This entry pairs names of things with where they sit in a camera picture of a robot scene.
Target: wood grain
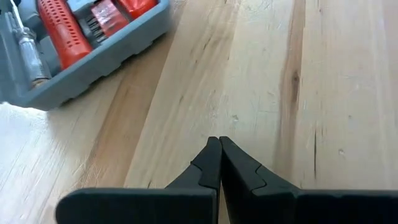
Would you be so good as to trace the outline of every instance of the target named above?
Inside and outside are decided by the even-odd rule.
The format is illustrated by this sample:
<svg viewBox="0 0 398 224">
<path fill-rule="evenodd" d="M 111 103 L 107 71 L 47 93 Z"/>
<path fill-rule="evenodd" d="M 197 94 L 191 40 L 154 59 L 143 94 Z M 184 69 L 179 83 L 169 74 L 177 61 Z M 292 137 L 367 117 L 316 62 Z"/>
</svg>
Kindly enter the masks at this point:
<svg viewBox="0 0 398 224">
<path fill-rule="evenodd" d="M 171 31 L 78 99 L 0 105 L 0 223 L 55 223 L 82 187 L 165 187 L 208 136 L 302 188 L 398 189 L 395 0 L 171 4 Z"/>
</svg>

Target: gray plastic tray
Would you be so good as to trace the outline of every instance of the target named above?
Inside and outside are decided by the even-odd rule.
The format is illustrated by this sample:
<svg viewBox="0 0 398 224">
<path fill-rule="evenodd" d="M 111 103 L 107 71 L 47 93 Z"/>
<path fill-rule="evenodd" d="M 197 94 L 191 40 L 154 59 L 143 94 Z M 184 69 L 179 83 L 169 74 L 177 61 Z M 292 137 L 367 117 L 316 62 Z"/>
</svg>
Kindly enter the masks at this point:
<svg viewBox="0 0 398 224">
<path fill-rule="evenodd" d="M 51 110 L 77 97 L 95 80 L 109 75 L 125 59 L 143 51 L 167 32 L 170 27 L 169 8 L 169 0 L 159 0 L 158 5 L 106 39 L 86 57 L 43 85 L 30 89 L 17 40 L 12 34 L 11 7 L 4 1 L 0 2 L 0 102 Z M 48 41 L 47 37 L 44 35 L 37 43 L 41 52 L 48 48 L 40 45 L 42 41 Z M 42 54 L 42 60 L 54 60 L 54 55 Z M 57 69 L 54 64 L 45 64 L 49 72 Z"/>
</svg>

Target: tool kit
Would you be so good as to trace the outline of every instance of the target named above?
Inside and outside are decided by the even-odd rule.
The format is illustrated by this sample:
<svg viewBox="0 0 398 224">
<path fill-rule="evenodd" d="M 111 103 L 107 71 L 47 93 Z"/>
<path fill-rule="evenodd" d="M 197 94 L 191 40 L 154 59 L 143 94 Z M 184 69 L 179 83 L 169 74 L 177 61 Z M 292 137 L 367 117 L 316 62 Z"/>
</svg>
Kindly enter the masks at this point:
<svg viewBox="0 0 398 224">
<path fill-rule="evenodd" d="M 168 31 L 169 0 L 1 0 L 0 103 L 51 110 Z"/>
<path fill-rule="evenodd" d="M 55 217 L 58 224 L 217 224 L 221 180 L 231 224 L 398 223 L 398 191 L 300 189 L 228 137 L 210 137 L 165 189 L 76 190 Z"/>
</svg>

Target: red tool handle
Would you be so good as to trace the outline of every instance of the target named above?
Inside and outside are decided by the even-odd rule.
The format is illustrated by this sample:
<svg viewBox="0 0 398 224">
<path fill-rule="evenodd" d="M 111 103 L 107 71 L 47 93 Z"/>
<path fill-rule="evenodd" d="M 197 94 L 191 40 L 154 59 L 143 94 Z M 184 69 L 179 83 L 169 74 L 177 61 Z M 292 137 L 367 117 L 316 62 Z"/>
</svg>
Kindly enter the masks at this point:
<svg viewBox="0 0 398 224">
<path fill-rule="evenodd" d="M 157 4 L 156 0 L 118 0 L 118 2 L 130 13 L 133 19 L 137 19 Z"/>
<path fill-rule="evenodd" d="M 58 53 L 62 69 L 68 68 L 93 50 L 65 0 L 38 2 L 40 16 Z"/>
</svg>

